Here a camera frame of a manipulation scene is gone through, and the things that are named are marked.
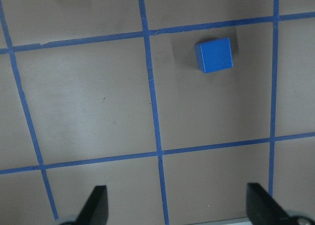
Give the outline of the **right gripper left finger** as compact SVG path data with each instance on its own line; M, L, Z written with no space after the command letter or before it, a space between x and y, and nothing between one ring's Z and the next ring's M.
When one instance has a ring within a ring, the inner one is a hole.
M76 225L106 225L109 217L108 194L106 186L95 186L81 212L75 220Z

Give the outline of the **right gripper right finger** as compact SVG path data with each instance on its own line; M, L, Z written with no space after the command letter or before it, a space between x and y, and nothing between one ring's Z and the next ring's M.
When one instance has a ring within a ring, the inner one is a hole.
M248 183L246 214L253 225L290 225L290 216L259 183Z

